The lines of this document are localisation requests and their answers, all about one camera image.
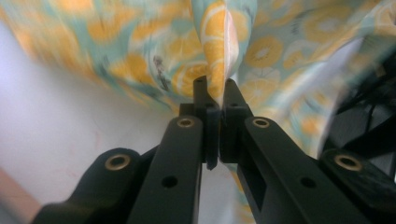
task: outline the white surface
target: white surface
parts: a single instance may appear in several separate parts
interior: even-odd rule
[[[174,115],[32,62],[0,23],[0,167],[39,202],[65,200],[101,153],[159,144]],[[204,169],[200,223],[231,223],[234,183]]]

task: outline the hole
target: hole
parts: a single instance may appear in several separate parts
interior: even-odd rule
[[[177,122],[177,125],[182,128],[190,128],[192,125],[194,125],[194,121],[192,119],[180,119]]]
[[[172,187],[177,185],[177,178],[170,175],[163,179],[163,187],[166,189],[171,189]]]
[[[337,155],[334,160],[337,165],[349,171],[359,171],[363,168],[358,160],[348,155]]]
[[[254,119],[253,124],[259,128],[268,128],[270,123],[266,119]]]
[[[107,170],[118,171],[126,167],[131,162],[131,158],[125,154],[116,154],[107,159],[105,167]]]
[[[314,189],[317,187],[317,183],[315,183],[315,181],[313,179],[308,178],[308,177],[301,178],[300,182],[304,187],[309,188],[309,189]]]

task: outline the fabric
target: fabric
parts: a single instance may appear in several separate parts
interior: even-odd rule
[[[394,0],[1,0],[0,20],[32,57],[158,109],[177,112],[201,76],[221,105],[236,74],[253,113],[312,157],[343,90],[396,46]],[[360,38],[346,67],[322,75]]]

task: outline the black object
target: black object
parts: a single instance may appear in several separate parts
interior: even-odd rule
[[[232,80],[219,122],[201,77],[194,104],[180,106],[159,146],[102,154],[72,196],[44,206],[33,223],[197,223],[201,162],[216,166],[218,148],[223,162],[238,163],[258,223],[396,223],[387,176],[341,149],[309,158],[275,122],[253,117]]]

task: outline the patterned cloth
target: patterned cloth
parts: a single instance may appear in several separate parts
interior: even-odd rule
[[[177,112],[200,76],[221,105],[236,74],[253,113],[313,157],[340,92],[396,46],[394,0],[1,0],[0,20],[32,57],[158,109]],[[346,66],[322,75],[359,38]]]

